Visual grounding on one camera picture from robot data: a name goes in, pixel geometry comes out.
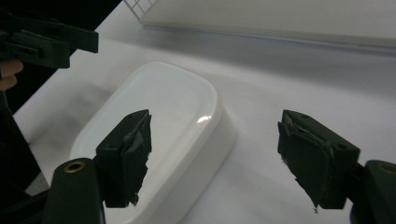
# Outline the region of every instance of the white tabletop surface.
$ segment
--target white tabletop surface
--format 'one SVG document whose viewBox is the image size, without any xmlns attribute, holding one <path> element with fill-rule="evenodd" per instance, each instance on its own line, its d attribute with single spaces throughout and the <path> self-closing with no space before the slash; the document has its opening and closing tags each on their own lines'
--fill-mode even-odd
<svg viewBox="0 0 396 224">
<path fill-rule="evenodd" d="M 78 133 L 122 81 L 154 61 L 210 81 L 238 131 L 229 157 L 181 223 L 349 223 L 350 203 L 315 214 L 282 163 L 276 123 L 283 109 L 345 137 L 361 149 L 362 164 L 396 162 L 394 55 L 145 28 L 123 3 L 97 32 L 99 53 L 77 51 L 71 68 L 56 72 L 15 115 L 46 177 L 68 160 Z"/>
</svg>

